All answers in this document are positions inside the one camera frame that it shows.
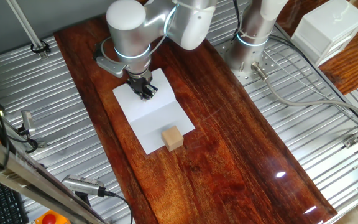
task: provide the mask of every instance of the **metal grate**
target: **metal grate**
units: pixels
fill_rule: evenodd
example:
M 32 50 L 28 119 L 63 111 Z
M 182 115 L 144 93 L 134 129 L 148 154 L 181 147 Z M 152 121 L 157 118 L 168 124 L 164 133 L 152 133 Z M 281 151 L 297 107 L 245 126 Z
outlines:
M 21 126 L 21 110 L 31 110 L 37 133 L 48 148 L 38 149 L 32 157 L 58 180 L 69 174 L 98 179 L 112 192 L 122 196 L 116 176 L 66 63 L 53 37 L 45 40 L 52 52 L 48 60 L 39 60 L 28 47 L 0 56 L 0 103 L 6 118 Z M 48 211 L 23 197 L 29 220 Z M 127 205 L 118 198 L 90 196 L 95 211 L 116 223 L 129 223 Z

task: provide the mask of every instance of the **metal rod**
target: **metal rod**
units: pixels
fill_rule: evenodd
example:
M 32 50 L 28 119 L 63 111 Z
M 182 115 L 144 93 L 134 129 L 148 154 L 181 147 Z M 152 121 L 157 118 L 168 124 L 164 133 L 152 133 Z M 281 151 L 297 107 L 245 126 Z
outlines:
M 0 164 L 6 156 L 6 148 L 0 144 Z M 7 169 L 0 172 L 0 183 L 18 191 L 36 202 L 51 208 L 75 223 L 105 223 L 87 204 L 76 198 L 73 193 L 68 195 L 51 181 L 39 174 L 37 166 L 26 160 L 28 157 L 16 150 L 10 153 Z
M 44 45 L 41 43 L 40 39 L 37 37 L 37 34 L 35 34 L 34 30 L 32 29 L 29 21 L 27 20 L 26 16 L 24 15 L 22 9 L 18 5 L 16 0 L 6 0 L 9 6 L 11 7 L 13 13 L 16 15 L 17 19 L 19 20 L 20 24 L 22 24 L 22 27 L 24 31 L 29 36 L 32 44 L 34 44 L 34 47 L 36 49 L 41 49 L 44 47 Z M 46 52 L 38 53 L 41 57 L 41 59 L 48 58 L 48 55 Z

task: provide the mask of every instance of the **wooden board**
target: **wooden board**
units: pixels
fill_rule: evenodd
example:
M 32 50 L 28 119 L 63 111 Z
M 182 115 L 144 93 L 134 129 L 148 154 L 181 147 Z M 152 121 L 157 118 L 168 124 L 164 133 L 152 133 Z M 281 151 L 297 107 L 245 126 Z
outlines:
M 182 147 L 146 155 L 112 89 L 122 85 L 92 60 L 109 36 L 104 19 L 55 34 L 136 223 L 312 223 L 328 204 L 207 42 L 186 51 L 166 41 L 152 56 L 196 129 Z

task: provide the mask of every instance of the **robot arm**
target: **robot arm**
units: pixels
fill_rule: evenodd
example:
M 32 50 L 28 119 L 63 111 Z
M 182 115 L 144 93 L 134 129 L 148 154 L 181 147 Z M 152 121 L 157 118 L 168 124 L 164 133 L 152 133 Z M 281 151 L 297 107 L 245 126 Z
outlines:
M 167 36 L 186 50 L 205 39 L 216 0 L 118 0 L 106 13 L 111 37 L 120 62 L 126 64 L 128 84 L 142 99 L 157 91 L 150 82 L 150 43 Z
M 262 61 L 262 52 L 277 17 L 288 0 L 253 0 L 242 14 L 240 32 L 225 54 L 232 70 L 250 75 L 251 65 Z
M 253 0 L 244 10 L 240 33 L 226 52 L 226 62 L 234 70 L 252 72 L 251 65 L 262 59 L 264 45 L 278 14 L 288 0 Z M 107 10 L 106 19 L 120 65 L 111 73 L 128 72 L 127 83 L 142 99 L 151 99 L 157 89 L 150 84 L 150 43 L 164 36 L 186 50 L 205 39 L 217 0 L 117 0 Z M 106 61 L 94 57 L 106 68 Z

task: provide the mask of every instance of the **connector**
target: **connector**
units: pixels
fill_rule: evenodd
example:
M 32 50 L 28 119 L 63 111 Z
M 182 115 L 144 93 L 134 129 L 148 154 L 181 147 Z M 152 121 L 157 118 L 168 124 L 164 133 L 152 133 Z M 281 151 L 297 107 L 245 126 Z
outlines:
M 257 62 L 252 63 L 251 65 L 251 69 L 258 73 L 260 79 L 264 82 L 266 79 L 268 79 L 269 77 L 267 76 L 267 74 L 261 69 L 261 67 L 259 66 L 259 64 Z

